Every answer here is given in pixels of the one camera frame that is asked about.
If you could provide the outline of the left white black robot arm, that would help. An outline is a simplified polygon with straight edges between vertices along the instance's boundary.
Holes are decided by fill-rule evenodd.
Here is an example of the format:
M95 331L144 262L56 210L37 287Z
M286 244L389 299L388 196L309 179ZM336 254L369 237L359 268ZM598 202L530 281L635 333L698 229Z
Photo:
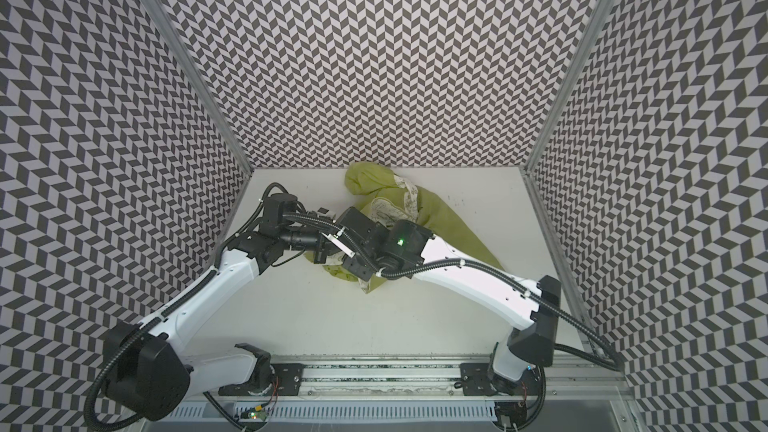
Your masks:
M221 387L247 395L277 391L268 352L238 343L212 356L186 349L202 326L236 292L279 263L283 253L313 252L324 260L343 246L344 228L309 213L279 184L266 189L251 217L214 252L209 269L174 299L131 325L104 336L101 371L87 392L86 426L116 431L141 419L168 416L185 398L206 398Z

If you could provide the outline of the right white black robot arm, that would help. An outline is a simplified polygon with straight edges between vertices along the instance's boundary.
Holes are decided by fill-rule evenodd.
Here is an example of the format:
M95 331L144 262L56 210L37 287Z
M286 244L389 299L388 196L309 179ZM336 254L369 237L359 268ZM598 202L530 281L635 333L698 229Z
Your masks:
M494 346L489 379L516 386L526 374L553 364L561 284L508 274L473 258L409 220L386 228L350 208L326 234L354 275L386 280L415 278L444 287L494 312L509 332Z

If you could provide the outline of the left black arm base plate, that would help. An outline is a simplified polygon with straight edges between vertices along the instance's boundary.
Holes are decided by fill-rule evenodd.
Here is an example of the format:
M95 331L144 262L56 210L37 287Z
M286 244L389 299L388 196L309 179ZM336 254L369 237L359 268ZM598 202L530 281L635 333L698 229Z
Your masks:
M298 396L305 366L301 363L278 363L258 367L251 378L242 384L222 386L218 395L223 397L269 398L273 394Z

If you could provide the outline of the lime green zip jacket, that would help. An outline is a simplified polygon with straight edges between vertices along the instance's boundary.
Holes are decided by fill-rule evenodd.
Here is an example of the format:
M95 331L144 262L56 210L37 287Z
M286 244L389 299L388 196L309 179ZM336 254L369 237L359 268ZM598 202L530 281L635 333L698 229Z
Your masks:
M386 228L392 228L399 220L412 221L460 251L493 267L502 267L442 198L391 169L372 162L354 163L345 173L344 185L357 198L355 208Z

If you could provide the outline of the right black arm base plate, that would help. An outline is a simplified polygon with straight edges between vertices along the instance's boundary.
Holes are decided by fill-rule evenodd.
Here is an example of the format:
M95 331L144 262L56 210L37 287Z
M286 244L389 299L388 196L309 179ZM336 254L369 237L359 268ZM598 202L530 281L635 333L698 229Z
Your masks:
M465 362L459 365L459 378L454 387L461 390L464 396L538 396L545 386L540 372L542 369L526 370L515 382L493 373L487 362Z

